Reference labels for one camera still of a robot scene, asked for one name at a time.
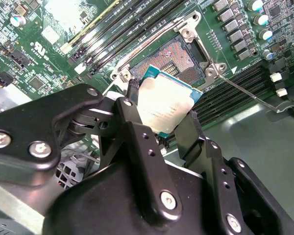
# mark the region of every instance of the capacitor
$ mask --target capacitor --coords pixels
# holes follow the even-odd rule
[[[248,3],[248,9],[250,11],[259,11],[262,6],[264,5],[263,1],[261,0],[251,0],[249,3]]]
[[[274,58],[274,54],[271,51],[269,51],[269,50],[264,50],[263,57],[266,60],[272,60]]]
[[[254,18],[254,24],[265,25],[268,23],[269,17],[267,15],[258,14]]]
[[[259,38],[263,40],[269,40],[272,37],[272,31],[263,29],[259,33]]]
[[[16,15],[10,18],[10,22],[14,27],[20,27],[26,24],[26,19],[24,16]]]

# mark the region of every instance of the ram slot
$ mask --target ram slot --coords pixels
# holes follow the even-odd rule
[[[89,56],[87,56],[87,58],[84,60],[86,63],[89,63],[89,61],[93,61],[93,59],[99,55],[100,53],[104,52],[105,50],[107,50],[108,48],[110,48],[115,41],[126,35],[126,33],[128,33],[128,29],[130,28],[135,28],[137,27],[137,25],[141,24],[143,19],[145,19],[145,16],[148,15],[148,13],[150,11],[152,11],[156,6],[157,8],[159,8],[160,6],[160,2],[162,2],[162,0],[158,0],[158,1],[147,1],[145,3],[145,6],[143,9],[139,10],[144,4],[141,4],[137,7],[136,13],[133,14],[133,16],[131,16],[132,14],[129,14],[128,16],[126,16],[124,18],[124,22],[125,19],[130,18],[130,20],[128,22],[126,22],[125,24],[123,24],[121,26],[120,29],[117,29],[118,27],[120,27],[119,25],[116,25],[115,27],[113,27],[110,32],[112,32],[112,36],[107,39],[104,40],[103,44],[101,44],[95,51],[93,51]]]
[[[148,15],[145,16],[144,19],[142,19],[142,22],[144,25],[140,26],[138,28],[139,31],[136,33],[132,33],[131,36],[129,36],[127,39],[125,39],[120,45],[117,47],[113,48],[110,52],[108,52],[104,58],[101,58],[100,55],[97,59],[93,60],[92,62],[94,63],[94,66],[90,69],[90,74],[89,75],[94,75],[100,68],[105,66],[110,60],[113,59],[113,57],[118,54],[122,49],[124,49],[126,46],[128,46],[130,43],[133,41],[137,40],[141,35],[152,29],[158,22],[161,22],[163,19],[166,18],[168,14],[170,14],[173,10],[175,10],[176,7],[178,7],[181,4],[184,4],[185,0],[169,0],[163,3],[160,7],[157,9],[151,11]],[[157,15],[163,16],[160,20],[159,18],[156,17],[151,17],[153,14],[157,12]],[[133,31],[133,29],[129,29],[124,36],[128,35],[130,31]]]
[[[93,37],[90,37],[86,42],[83,43],[83,45],[78,48],[73,55],[70,56],[68,59],[68,63],[70,65],[74,64],[79,58],[81,58],[83,55],[86,54],[87,50],[96,43],[96,41],[101,38],[108,30],[109,28],[115,27],[118,22],[122,22],[126,16],[133,11],[133,8],[137,7],[138,4],[140,4],[140,0],[129,0],[125,2],[123,5],[121,5],[117,10],[110,12],[107,17],[102,18],[99,20],[89,31],[89,33],[84,34],[81,36],[75,43],[73,43],[73,47],[78,45],[82,40],[89,35],[93,35]]]

